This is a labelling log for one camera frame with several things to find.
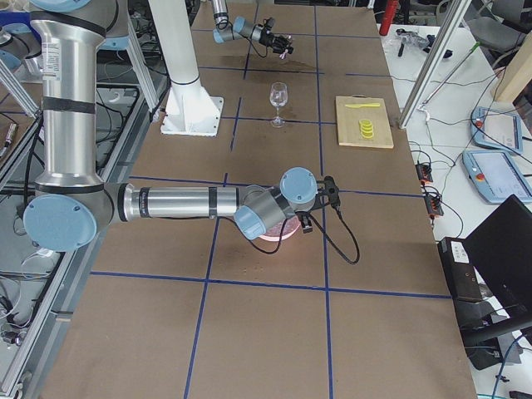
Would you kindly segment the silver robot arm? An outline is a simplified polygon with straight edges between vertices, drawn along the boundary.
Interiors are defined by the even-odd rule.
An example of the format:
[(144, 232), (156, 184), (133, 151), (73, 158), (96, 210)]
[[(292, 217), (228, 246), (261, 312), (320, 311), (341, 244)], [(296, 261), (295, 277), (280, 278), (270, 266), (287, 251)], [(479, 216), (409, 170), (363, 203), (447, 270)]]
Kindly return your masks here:
[(232, 22), (226, 1), (214, 0), (211, 2), (215, 28), (213, 29), (214, 41), (224, 43), (246, 39), (251, 45), (255, 42), (271, 49), (281, 59), (293, 53), (293, 40), (290, 36), (276, 35), (273, 33), (275, 19), (269, 17), (262, 23), (251, 22), (244, 17), (236, 17)]
[[(30, 23), (42, 40), (44, 171), (25, 205), (32, 241), (57, 252), (89, 244), (108, 225), (136, 218), (233, 217), (248, 240), (308, 212), (318, 195), (313, 173), (285, 172), (280, 187), (142, 187), (104, 183), (96, 173), (96, 54), (106, 39), (127, 39), (127, 1), (29, 1)], [(170, 75), (162, 133), (216, 136), (222, 97), (202, 86), (185, 1), (149, 1)], [(291, 37), (271, 33), (273, 20), (254, 25), (229, 20), (226, 1), (211, 1), (217, 42), (248, 39), (282, 58)]]

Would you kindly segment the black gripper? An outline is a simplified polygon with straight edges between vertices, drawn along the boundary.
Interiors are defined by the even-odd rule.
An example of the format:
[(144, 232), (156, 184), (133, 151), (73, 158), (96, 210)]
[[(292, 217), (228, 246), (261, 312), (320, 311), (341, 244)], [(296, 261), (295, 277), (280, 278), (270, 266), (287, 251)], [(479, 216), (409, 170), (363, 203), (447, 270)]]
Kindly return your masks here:
[(311, 221), (311, 216), (307, 212), (299, 212), (298, 220), (302, 226), (302, 231), (304, 234), (313, 232), (313, 225)]
[(292, 42), (293, 40), (290, 36), (275, 35), (273, 33), (263, 33), (261, 35), (261, 43), (280, 56), (287, 56), (293, 53), (293, 47), (285, 46), (285, 44), (291, 44)]

